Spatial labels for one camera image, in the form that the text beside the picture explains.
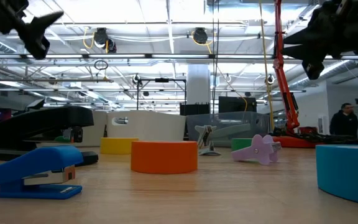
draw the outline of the person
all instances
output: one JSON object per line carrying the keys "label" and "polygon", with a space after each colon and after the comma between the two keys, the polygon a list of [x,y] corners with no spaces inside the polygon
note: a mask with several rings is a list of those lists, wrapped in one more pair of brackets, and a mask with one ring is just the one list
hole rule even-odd
{"label": "person", "polygon": [[353,113],[353,106],[344,103],[338,113],[334,114],[329,132],[335,135],[348,135],[357,138],[358,119]]}

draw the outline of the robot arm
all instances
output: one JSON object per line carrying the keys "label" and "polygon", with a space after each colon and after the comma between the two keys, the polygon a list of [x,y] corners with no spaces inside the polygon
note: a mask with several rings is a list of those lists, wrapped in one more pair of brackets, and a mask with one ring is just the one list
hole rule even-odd
{"label": "robot arm", "polygon": [[28,0],[0,0],[0,33],[8,34],[15,29],[29,53],[36,59],[44,59],[50,46],[44,36],[45,30],[59,19],[63,12],[35,17],[30,24],[26,24],[22,18],[25,16],[24,9],[28,6]]}
{"label": "robot arm", "polygon": [[302,60],[309,79],[317,79],[326,55],[340,59],[344,52],[358,54],[358,0],[325,2],[314,10],[308,27],[285,38],[284,44],[298,44],[282,53]]}

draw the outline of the wooden table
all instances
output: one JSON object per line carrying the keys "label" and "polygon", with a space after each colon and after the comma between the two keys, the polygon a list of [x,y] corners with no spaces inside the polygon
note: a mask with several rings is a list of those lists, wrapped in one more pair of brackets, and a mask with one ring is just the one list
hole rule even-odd
{"label": "wooden table", "polygon": [[358,203],[317,188],[314,149],[283,149],[280,162],[233,162],[228,149],[190,174],[131,172],[129,156],[101,155],[77,169],[68,200],[0,198],[0,223],[351,223]]}

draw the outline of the stapler base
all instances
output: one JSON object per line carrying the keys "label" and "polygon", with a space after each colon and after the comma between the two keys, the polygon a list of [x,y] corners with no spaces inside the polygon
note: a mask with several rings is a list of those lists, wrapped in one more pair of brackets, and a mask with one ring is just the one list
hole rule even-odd
{"label": "stapler base", "polygon": [[27,186],[20,192],[8,192],[0,189],[0,198],[38,198],[38,199],[68,199],[80,193],[79,185],[38,185]]}

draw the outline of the ceiling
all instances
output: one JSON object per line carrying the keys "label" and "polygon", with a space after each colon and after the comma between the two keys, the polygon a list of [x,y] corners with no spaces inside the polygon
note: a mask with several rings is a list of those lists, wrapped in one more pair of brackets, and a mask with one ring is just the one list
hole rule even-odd
{"label": "ceiling", "polygon": [[[92,33],[98,27],[108,29],[108,35],[115,42],[118,54],[209,54],[207,46],[197,45],[191,38],[191,33],[197,27],[205,28],[209,40],[213,40],[213,32],[219,30],[219,38],[215,38],[214,43],[210,45],[211,51],[216,54],[263,54],[263,40],[259,36],[261,26],[258,1],[221,0],[219,13],[215,6],[214,14],[211,2],[210,0],[33,0],[25,10],[27,16],[23,20],[29,22],[34,16],[39,17],[57,11],[65,12],[64,16],[50,26],[45,33],[51,43],[49,54],[104,54],[104,50],[95,45],[88,48],[92,45]],[[275,33],[274,5],[272,1],[263,0],[262,2],[265,46],[267,54],[271,55]],[[288,0],[283,3],[282,28],[287,31],[288,35],[306,27],[311,12],[316,8],[308,3],[307,0]],[[1,44],[15,54],[26,54],[15,31],[9,35],[0,35]],[[53,103],[59,105],[59,103],[74,102],[94,109],[111,110],[117,108],[117,105],[121,109],[136,107],[135,92],[116,91],[134,89],[132,82],[134,75],[141,78],[186,79],[189,63],[207,63],[211,74],[213,71],[212,61],[208,59],[204,61],[167,58],[161,60],[105,59],[109,67],[102,71],[95,69],[95,61],[97,60],[82,58],[41,61],[0,59],[0,68],[6,69],[5,72],[0,72],[0,78],[33,79],[32,82],[18,83],[23,88],[68,88],[67,84],[63,86],[62,82],[56,85],[37,82],[39,79],[55,77],[78,80],[76,85],[81,83],[78,85],[81,88],[114,90],[113,92],[96,91],[97,96],[93,94],[83,96],[77,91],[64,94],[53,93],[59,100],[48,99],[51,102],[50,106]],[[331,60],[324,64],[329,67],[332,63],[336,62]],[[219,77],[218,90],[230,89],[225,79],[236,90],[265,89],[263,58],[221,60],[218,61],[218,67],[225,77]],[[289,83],[300,76],[305,77],[299,61],[286,60],[284,70]],[[272,60],[268,60],[267,73],[274,75]],[[96,81],[104,77],[110,82]],[[14,85],[5,85],[5,87],[18,88]],[[142,109],[178,112],[178,103],[184,99],[184,93],[180,91],[176,83],[150,82],[144,88],[145,90],[176,88],[175,92],[150,92],[149,96],[141,95],[141,98],[145,103]],[[33,93],[43,96],[51,95],[49,92],[42,91],[33,91]],[[217,93],[217,95],[220,94],[236,95],[235,93]],[[261,93],[253,94],[256,97],[261,95]]]}

